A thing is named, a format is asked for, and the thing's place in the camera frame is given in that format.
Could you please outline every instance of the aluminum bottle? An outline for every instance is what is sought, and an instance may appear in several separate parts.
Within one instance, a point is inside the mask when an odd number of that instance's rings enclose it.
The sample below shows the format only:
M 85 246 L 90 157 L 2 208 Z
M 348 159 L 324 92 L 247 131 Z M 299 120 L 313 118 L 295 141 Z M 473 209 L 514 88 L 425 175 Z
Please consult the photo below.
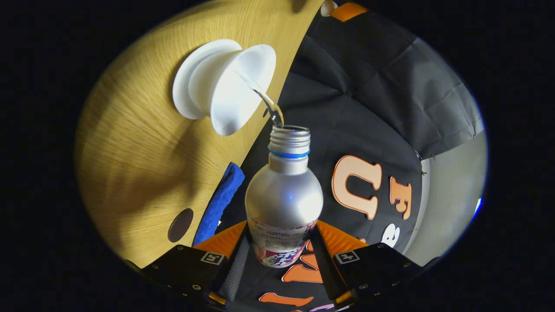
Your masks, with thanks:
M 310 131 L 273 127 L 268 164 L 252 178 L 245 209 L 256 257 L 284 268 L 300 256 L 322 212 L 322 187 L 308 168 Z

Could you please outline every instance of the wood grain surface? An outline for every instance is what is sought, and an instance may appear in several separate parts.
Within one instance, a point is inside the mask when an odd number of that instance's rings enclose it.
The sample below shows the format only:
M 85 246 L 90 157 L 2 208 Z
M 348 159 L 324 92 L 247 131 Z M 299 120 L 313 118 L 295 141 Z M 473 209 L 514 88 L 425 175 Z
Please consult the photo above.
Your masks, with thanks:
M 75 171 L 85 206 L 107 244 L 143 268 L 174 244 L 191 246 L 230 162 L 241 165 L 268 117 L 261 104 L 237 133 L 222 137 L 209 118 L 174 107 L 177 69 L 194 49 L 232 39 L 277 54 L 268 95 L 278 100 L 300 42 L 322 0 L 222 0 L 189 9 L 128 47 L 91 90 L 79 120 Z M 191 227 L 168 240 L 173 219 L 194 211 Z

